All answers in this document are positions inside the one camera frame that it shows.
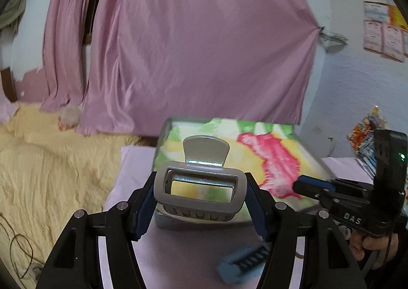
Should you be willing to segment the right hand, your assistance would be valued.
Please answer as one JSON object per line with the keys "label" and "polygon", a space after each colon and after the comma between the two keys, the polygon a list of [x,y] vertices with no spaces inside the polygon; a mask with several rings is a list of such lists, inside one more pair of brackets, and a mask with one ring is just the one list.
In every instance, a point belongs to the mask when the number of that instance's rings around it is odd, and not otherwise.
{"label": "right hand", "polygon": [[354,230],[351,234],[349,248],[357,261],[363,260],[365,252],[376,252],[377,258],[371,268],[378,269],[395,257],[398,251],[398,244],[398,235],[395,233],[391,236],[372,238]]}

